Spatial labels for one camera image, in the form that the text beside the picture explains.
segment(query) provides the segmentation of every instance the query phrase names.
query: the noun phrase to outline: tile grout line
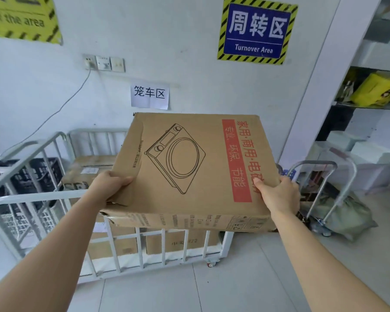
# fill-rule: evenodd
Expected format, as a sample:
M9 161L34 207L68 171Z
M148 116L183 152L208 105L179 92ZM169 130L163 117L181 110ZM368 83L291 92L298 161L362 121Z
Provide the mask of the tile grout line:
M201 304L201 298L199 297L198 284L197 284L197 282L196 282L194 264L192 264L192 271L194 272L195 286L196 286L196 292L198 293L199 307L201 308L201 312L202 312L202 304Z
M101 291L101 299L100 299L100 305L99 305L99 307L98 307L98 312L100 312L101 303L103 302L104 287L106 286L106 280L107 280L107 279L104 279L103 291Z
M292 298L290 297L289 293L286 291L286 288L284 287L283 283L281 282L279 275L277 274L275 268L274 268L273 265L271 264L271 262L270 262L269 258L267 257L265 251L262 249L262 246L260 245L259 241L257 241L257 238L256 238L256 237L255 237L255 241L256 241L256 243L258 244L258 246L260 247L260 250L262 250L263 254L265 255L265 258L266 258L267 261L269 262L271 269L272 269L273 272L276 274L277 279L279 279L280 284L281 284L281 287L283 288L284 292L287 294L287 297L289 298L289 300L290 300L290 302L292 303L293 307L295 308L296 312L298 312L298 309L296 309L296 305L293 303Z

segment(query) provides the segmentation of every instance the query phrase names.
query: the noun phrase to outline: hand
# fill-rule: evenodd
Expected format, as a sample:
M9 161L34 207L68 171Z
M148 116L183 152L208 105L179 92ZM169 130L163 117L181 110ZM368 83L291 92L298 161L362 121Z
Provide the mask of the hand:
M94 179L84 197L94 202L105 203L122 186L130 184L132 181L132 177L115 177L111 176L111 171L104 171Z
M260 190L272 215L275 213L296 215L300 204L299 185L293 183L287 176L281 176L280 180L280 184L276 187L265 185L259 178L253 179L253 182Z

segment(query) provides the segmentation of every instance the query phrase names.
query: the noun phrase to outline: electrical outlet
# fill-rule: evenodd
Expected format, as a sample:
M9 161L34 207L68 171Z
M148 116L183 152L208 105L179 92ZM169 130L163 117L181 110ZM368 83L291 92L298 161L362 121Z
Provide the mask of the electrical outlet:
M111 71L110 58L97 56L97 66L99 70Z
M124 59L118 57L110 57L111 70L114 72L125 72Z
M82 54L82 60L84 61L86 70L98 70L97 59L94 55Z

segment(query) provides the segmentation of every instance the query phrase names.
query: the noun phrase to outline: forearm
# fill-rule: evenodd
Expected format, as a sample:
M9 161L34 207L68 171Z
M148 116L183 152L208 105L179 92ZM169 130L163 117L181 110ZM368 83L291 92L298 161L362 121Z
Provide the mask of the forearm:
M1 282L1 311L66 311L103 202L81 198Z
M390 311L293 214L272 218L313 312Z

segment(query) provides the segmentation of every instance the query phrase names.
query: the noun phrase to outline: yellow sign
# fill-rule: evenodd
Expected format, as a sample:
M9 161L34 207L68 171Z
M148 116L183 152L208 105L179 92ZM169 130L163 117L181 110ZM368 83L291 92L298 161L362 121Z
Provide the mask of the yellow sign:
M298 5L267 0L224 0L219 60L282 64Z
M62 44L52 0L0 0L0 37Z

